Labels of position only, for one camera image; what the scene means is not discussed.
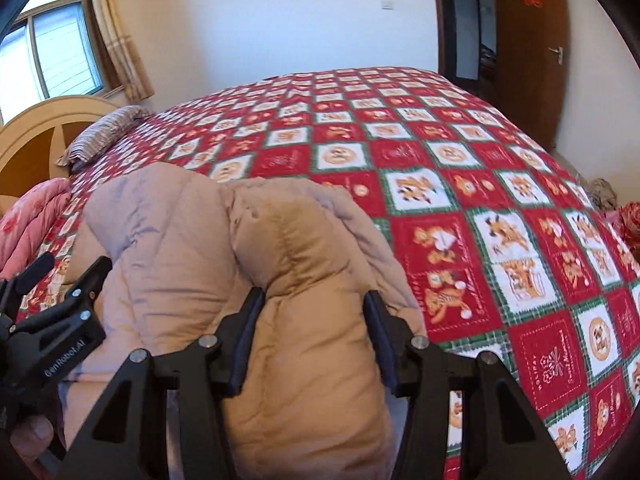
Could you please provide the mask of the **person's left hand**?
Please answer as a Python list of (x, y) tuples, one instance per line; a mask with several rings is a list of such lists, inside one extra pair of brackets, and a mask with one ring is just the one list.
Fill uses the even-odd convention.
[(46, 416), (26, 419), (12, 432), (10, 442), (27, 466), (36, 466), (38, 458), (47, 451), (54, 437), (54, 428)]

